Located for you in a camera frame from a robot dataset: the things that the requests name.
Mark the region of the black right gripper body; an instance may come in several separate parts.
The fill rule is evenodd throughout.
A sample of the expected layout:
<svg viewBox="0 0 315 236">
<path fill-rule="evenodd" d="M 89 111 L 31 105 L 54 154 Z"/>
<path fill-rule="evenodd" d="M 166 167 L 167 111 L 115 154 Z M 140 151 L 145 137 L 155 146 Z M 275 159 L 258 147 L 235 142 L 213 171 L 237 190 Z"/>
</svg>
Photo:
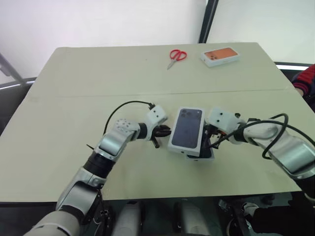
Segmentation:
<svg viewBox="0 0 315 236">
<path fill-rule="evenodd" d="M 213 125 L 205 125 L 203 128 L 203 147 L 218 148 L 219 144 L 214 144 L 222 139 L 222 133 Z"/>
</svg>

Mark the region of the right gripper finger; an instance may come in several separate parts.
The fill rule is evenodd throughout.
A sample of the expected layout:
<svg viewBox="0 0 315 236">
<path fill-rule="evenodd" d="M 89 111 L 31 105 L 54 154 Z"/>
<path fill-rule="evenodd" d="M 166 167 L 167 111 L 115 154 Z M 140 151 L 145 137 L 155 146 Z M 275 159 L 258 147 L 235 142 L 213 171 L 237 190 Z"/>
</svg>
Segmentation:
<svg viewBox="0 0 315 236">
<path fill-rule="evenodd" d="M 200 157 L 212 157 L 212 149 L 210 148 L 211 142 L 209 138 L 203 139 L 200 149 Z"/>
</svg>

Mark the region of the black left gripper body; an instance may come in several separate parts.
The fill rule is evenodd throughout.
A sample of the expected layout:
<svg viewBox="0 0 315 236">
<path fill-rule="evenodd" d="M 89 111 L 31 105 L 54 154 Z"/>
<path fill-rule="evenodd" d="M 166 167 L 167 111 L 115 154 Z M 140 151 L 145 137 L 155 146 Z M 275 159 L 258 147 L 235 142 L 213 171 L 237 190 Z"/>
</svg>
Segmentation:
<svg viewBox="0 0 315 236">
<path fill-rule="evenodd" d="M 152 131 L 152 138 L 165 137 L 165 125 L 156 126 Z"/>
</svg>

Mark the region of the white phone box base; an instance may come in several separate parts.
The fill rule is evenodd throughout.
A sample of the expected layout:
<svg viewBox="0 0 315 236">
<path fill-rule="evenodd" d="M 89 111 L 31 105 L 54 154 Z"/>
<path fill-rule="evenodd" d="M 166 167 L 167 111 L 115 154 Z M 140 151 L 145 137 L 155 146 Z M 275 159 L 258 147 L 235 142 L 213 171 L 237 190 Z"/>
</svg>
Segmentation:
<svg viewBox="0 0 315 236">
<path fill-rule="evenodd" d="M 214 153 L 212 149 L 212 157 L 200 157 L 200 149 L 201 146 L 197 146 L 196 148 L 187 148 L 183 147 L 182 151 L 186 157 L 187 160 L 190 161 L 210 161 L 214 160 Z"/>
</svg>

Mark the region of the orange printed phone box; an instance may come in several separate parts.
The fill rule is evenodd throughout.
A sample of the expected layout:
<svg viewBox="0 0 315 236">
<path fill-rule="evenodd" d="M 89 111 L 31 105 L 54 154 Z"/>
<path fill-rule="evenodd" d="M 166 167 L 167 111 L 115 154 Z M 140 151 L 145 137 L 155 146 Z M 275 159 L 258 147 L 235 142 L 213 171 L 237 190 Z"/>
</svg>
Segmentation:
<svg viewBox="0 0 315 236">
<path fill-rule="evenodd" d="M 201 53 L 200 59 L 209 68 L 238 61 L 240 54 L 231 47 Z"/>
</svg>

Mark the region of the white rounded leg cover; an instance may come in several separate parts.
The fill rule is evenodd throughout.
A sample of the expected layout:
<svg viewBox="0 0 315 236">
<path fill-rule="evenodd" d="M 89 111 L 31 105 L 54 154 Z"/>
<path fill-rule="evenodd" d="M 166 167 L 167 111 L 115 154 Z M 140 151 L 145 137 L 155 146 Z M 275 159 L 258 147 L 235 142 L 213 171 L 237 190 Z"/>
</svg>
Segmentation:
<svg viewBox="0 0 315 236">
<path fill-rule="evenodd" d="M 122 209 L 111 236 L 138 236 L 141 226 L 139 202 L 128 202 Z"/>
<path fill-rule="evenodd" d="M 204 225 L 201 211 L 190 202 L 177 202 L 174 204 L 173 229 L 176 233 L 202 235 Z"/>
</svg>

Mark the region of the white sneaker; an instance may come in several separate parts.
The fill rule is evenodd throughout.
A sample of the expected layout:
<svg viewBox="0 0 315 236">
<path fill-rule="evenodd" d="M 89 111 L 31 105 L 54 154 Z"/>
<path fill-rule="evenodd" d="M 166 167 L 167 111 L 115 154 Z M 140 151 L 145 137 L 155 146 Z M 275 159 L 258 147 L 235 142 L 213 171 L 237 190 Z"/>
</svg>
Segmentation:
<svg viewBox="0 0 315 236">
<path fill-rule="evenodd" d="M 244 214 L 244 216 L 251 216 L 253 217 L 255 211 L 259 208 L 258 205 L 254 204 L 254 203 L 244 203 L 241 207 L 241 210 Z"/>
</svg>

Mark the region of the black trouser leg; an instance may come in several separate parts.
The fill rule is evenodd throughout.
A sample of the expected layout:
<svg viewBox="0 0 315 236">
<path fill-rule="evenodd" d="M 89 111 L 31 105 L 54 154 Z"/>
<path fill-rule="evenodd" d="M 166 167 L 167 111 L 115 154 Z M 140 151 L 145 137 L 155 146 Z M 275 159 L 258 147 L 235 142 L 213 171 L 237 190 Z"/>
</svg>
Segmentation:
<svg viewBox="0 0 315 236">
<path fill-rule="evenodd" d="M 275 233 L 281 236 L 298 236 L 300 221 L 290 206 L 256 208 L 247 216 L 255 233 Z"/>
</svg>

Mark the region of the black bar with white strip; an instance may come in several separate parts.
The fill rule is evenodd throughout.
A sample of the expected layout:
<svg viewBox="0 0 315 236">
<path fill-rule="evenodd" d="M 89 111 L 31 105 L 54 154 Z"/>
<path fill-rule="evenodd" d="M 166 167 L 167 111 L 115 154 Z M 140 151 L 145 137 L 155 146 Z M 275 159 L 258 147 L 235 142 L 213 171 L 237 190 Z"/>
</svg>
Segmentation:
<svg viewBox="0 0 315 236">
<path fill-rule="evenodd" d="M 293 62 L 275 62 L 275 65 L 280 70 L 304 71 L 307 68 L 309 68 L 312 64 L 293 63 Z"/>
</svg>

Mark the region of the person in striped sweater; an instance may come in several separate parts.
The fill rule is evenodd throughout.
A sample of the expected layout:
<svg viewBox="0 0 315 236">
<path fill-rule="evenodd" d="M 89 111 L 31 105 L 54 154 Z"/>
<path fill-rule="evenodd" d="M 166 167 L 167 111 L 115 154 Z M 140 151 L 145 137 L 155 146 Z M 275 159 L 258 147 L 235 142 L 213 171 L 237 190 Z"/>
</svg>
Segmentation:
<svg viewBox="0 0 315 236">
<path fill-rule="evenodd" d="M 315 95 L 315 64 L 297 74 L 292 84 L 303 97 Z"/>
</svg>

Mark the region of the black vertical pillar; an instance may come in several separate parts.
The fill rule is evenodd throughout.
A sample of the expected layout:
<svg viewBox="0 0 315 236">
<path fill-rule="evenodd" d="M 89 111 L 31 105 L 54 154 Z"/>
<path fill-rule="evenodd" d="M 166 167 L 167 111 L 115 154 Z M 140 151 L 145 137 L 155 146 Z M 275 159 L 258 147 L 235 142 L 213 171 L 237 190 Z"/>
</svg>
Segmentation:
<svg viewBox="0 0 315 236">
<path fill-rule="evenodd" d="M 206 43 L 213 23 L 219 0 L 208 0 L 202 21 L 198 43 Z"/>
</svg>

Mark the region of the red handled scissors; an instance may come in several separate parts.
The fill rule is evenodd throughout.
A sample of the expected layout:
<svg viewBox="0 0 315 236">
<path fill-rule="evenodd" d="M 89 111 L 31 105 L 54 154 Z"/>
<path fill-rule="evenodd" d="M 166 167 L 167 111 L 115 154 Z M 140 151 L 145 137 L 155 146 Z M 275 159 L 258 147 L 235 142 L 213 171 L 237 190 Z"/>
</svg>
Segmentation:
<svg viewBox="0 0 315 236">
<path fill-rule="evenodd" d="M 174 63 L 184 60 L 187 57 L 187 53 L 179 49 L 174 49 L 169 53 L 169 57 L 170 63 L 167 67 L 167 70 L 169 70 L 174 65 Z"/>
</svg>

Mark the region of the grey metal frame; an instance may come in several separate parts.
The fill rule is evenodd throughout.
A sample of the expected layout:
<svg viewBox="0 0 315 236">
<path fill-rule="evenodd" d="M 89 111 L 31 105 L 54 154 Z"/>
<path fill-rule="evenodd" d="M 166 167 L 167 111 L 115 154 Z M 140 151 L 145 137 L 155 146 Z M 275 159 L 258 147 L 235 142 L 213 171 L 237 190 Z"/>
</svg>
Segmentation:
<svg viewBox="0 0 315 236">
<path fill-rule="evenodd" d="M 0 53 L 0 72 L 7 77 L 11 77 L 13 81 L 8 83 L 0 83 L 0 90 L 13 87 L 27 87 L 36 81 L 36 77 L 23 78 L 11 63 Z"/>
</svg>

